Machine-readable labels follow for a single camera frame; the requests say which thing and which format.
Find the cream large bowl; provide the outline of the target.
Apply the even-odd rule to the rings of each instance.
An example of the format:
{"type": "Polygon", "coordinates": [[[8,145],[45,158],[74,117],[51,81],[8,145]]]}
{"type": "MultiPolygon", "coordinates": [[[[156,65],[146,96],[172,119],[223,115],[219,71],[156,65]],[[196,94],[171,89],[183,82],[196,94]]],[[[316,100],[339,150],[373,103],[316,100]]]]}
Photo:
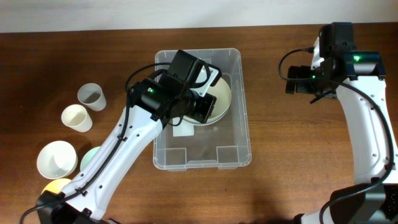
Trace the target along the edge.
{"type": "Polygon", "coordinates": [[[225,109],[229,109],[232,102],[232,91],[225,79],[220,78],[215,86],[209,87],[207,93],[216,97],[213,111],[208,118],[218,116],[225,109]]]}
{"type": "Polygon", "coordinates": [[[223,111],[223,113],[219,114],[218,116],[208,118],[206,123],[199,123],[198,121],[195,121],[194,119],[191,119],[188,116],[184,116],[183,121],[186,123],[192,124],[192,125],[196,125],[196,126],[206,126],[206,125],[210,125],[210,124],[218,122],[220,119],[222,119],[227,114],[228,111],[229,111],[229,109],[227,108],[223,111]]]}

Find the clear plastic storage bin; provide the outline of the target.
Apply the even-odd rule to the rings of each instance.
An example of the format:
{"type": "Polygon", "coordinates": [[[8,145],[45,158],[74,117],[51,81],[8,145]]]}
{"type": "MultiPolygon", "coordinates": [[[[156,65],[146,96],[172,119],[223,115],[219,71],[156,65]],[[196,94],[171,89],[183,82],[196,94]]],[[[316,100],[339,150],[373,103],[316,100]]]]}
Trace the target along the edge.
{"type": "Polygon", "coordinates": [[[221,69],[232,91],[227,114],[218,122],[194,125],[194,135],[173,137],[172,125],[154,140],[153,163],[168,171],[217,167],[235,169],[251,162],[251,143],[241,54],[234,48],[195,49],[189,54],[221,69]]]}

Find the grey plastic cup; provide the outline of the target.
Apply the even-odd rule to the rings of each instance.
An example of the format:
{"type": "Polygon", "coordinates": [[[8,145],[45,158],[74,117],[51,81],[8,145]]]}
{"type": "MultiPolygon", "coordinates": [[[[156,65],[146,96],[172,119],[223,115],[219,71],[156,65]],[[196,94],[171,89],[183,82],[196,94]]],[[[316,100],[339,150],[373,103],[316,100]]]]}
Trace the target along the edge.
{"type": "Polygon", "coordinates": [[[84,84],[77,93],[80,103],[93,111],[101,111],[106,107],[106,98],[102,88],[96,83],[84,84]]]}

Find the cream plastic cup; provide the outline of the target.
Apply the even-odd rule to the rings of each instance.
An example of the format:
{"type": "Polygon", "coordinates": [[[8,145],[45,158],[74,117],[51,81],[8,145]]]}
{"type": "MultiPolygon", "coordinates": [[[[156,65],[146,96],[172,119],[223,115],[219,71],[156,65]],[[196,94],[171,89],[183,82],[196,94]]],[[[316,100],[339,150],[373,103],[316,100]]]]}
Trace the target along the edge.
{"type": "Polygon", "coordinates": [[[89,131],[93,126],[86,108],[78,104],[66,107],[62,112],[61,120],[65,126],[81,133],[89,131]]]}

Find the mint green small bowl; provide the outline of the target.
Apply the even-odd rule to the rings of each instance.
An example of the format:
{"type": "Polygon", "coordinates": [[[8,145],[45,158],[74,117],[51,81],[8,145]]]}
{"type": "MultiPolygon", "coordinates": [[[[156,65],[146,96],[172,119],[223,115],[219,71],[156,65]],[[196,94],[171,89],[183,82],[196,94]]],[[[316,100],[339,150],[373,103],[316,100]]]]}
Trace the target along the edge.
{"type": "Polygon", "coordinates": [[[82,158],[81,162],[80,162],[80,171],[82,171],[87,165],[88,163],[91,161],[91,159],[93,158],[93,156],[97,153],[97,151],[99,150],[99,146],[94,147],[92,149],[90,149],[82,158]]]}

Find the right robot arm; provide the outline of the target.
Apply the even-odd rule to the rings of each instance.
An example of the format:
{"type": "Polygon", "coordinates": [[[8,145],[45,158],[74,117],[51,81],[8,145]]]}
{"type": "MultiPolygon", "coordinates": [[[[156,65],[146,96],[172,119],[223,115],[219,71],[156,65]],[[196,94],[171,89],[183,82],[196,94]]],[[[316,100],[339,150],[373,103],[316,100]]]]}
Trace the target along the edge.
{"type": "Polygon", "coordinates": [[[295,223],[396,223],[397,144],[386,105],[386,71],[378,52],[358,50],[350,22],[323,26],[309,66],[284,75],[288,94],[337,99],[343,108],[354,159],[354,184],[334,191],[321,209],[295,223]]]}

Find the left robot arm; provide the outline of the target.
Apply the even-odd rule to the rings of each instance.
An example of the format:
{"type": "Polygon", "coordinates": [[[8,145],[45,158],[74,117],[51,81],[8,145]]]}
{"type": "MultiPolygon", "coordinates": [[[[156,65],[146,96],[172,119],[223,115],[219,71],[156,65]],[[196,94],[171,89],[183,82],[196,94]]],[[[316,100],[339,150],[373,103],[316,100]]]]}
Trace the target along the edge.
{"type": "Polygon", "coordinates": [[[207,91],[221,78],[220,68],[183,50],[157,66],[142,81],[126,84],[126,107],[88,165],[58,194],[46,190],[22,218],[37,212],[41,223],[104,223],[118,185],[174,118],[208,121],[217,98],[207,91]]]}

